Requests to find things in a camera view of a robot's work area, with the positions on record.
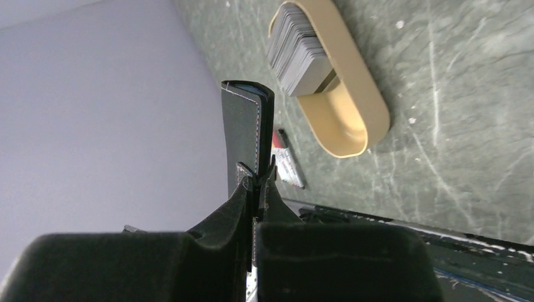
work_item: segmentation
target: black wallet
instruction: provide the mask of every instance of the black wallet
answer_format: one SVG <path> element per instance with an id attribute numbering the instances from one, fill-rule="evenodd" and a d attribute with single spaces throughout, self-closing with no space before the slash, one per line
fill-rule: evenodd
<path id="1" fill-rule="evenodd" d="M 240 177 L 251 176 L 250 172 L 262 177 L 269 169 L 275 94 L 249 81 L 223 81 L 221 91 L 231 196 Z"/>

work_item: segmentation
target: card holder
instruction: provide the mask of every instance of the card holder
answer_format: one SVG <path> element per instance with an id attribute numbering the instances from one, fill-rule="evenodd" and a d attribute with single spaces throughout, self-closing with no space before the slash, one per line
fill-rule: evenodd
<path id="1" fill-rule="evenodd" d="M 223 81 L 221 91 L 231 196 L 239 182 L 238 163 L 258 177 L 269 168 L 275 94 L 266 86 L 249 81 Z"/>

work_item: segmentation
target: black leather case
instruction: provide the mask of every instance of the black leather case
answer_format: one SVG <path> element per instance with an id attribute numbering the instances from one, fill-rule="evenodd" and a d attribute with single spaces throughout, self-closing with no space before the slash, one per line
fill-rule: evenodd
<path id="1" fill-rule="evenodd" d="M 271 89 L 249 81 L 223 81 L 221 90 L 228 196 L 231 196 L 239 175 L 247 174 L 238 163 L 243 163 L 258 177 L 269 168 L 275 94 Z"/>

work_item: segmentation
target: leather wallet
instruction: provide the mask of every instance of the leather wallet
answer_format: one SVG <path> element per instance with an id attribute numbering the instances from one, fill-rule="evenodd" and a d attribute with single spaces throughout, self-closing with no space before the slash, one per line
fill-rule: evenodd
<path id="1" fill-rule="evenodd" d="M 231 196 L 241 176 L 262 177 L 269 169 L 275 94 L 249 81 L 223 81 L 221 90 Z"/>

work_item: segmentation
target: beige container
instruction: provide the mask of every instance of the beige container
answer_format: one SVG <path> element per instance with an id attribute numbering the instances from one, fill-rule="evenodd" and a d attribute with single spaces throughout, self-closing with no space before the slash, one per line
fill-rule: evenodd
<path id="1" fill-rule="evenodd" d="M 284 3 L 296 4 L 308 16 L 339 79 L 328 92 L 297 98 L 315 138 L 334 157 L 362 154 L 384 138 L 390 118 L 352 36 L 330 0 Z"/>

